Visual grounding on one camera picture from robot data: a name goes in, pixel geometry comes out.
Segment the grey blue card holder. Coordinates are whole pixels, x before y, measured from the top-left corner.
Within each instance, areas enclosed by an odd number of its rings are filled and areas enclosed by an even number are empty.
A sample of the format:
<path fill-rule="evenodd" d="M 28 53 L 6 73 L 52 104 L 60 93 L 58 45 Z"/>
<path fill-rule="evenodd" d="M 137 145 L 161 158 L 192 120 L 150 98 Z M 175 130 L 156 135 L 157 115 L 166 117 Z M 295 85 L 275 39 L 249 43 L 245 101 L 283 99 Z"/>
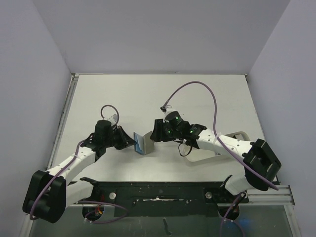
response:
<path fill-rule="evenodd" d="M 140 134 L 134 132 L 133 138 L 136 142 L 134 145 L 134 151 L 140 155 L 147 155 L 155 150 L 155 143 L 151 140 L 152 131 L 141 136 Z"/>

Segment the white plastic tray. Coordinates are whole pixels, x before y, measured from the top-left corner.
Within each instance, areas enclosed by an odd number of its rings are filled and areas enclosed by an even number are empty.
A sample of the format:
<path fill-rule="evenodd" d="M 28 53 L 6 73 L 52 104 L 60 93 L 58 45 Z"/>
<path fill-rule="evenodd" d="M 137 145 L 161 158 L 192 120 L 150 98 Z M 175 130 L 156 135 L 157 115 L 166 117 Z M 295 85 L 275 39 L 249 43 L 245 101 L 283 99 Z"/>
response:
<path fill-rule="evenodd" d="M 202 165 L 206 163 L 220 164 L 227 163 L 235 158 L 232 153 L 243 160 L 242 154 L 247 153 L 250 148 L 250 138 L 245 132 L 234 132 L 223 135 L 218 133 L 219 139 L 228 147 L 225 149 L 218 139 L 215 138 L 214 132 L 211 129 L 207 129 L 202 132 L 202 135 L 197 141 L 198 148 L 192 148 L 187 145 L 180 146 L 180 154 L 191 163 L 192 166 Z"/>

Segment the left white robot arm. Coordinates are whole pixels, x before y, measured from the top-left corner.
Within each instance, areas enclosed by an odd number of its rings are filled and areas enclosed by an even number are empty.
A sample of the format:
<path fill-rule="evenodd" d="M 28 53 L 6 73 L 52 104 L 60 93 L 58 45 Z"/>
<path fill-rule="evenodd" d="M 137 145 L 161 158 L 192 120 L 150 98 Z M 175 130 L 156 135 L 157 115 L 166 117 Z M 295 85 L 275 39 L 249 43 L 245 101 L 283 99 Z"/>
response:
<path fill-rule="evenodd" d="M 94 132 L 77 144 L 74 154 L 46 171 L 36 171 L 30 180 L 22 205 L 30 220 L 42 219 L 57 222 L 65 209 L 86 199 L 90 203 L 99 200 L 101 191 L 91 183 L 72 183 L 85 168 L 94 164 L 108 148 L 116 150 L 134 146 L 133 140 L 121 126 L 108 120 L 97 121 Z"/>

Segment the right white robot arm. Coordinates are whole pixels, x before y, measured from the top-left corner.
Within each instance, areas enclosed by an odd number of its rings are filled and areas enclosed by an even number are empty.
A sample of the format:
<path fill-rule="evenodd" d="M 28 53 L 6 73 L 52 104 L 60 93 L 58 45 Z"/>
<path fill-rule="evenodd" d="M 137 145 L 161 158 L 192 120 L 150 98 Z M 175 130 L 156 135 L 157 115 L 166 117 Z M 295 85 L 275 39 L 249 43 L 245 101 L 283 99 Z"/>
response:
<path fill-rule="evenodd" d="M 238 161 L 244 167 L 244 172 L 230 175 L 220 189 L 220 197 L 226 202 L 250 188 L 278 190 L 273 180 L 281 168 L 281 162 L 262 139 L 251 142 L 221 135 L 206 126 L 190 124 L 177 111 L 172 111 L 164 118 L 155 120 L 151 140 L 179 141 L 191 148 L 213 151 Z"/>

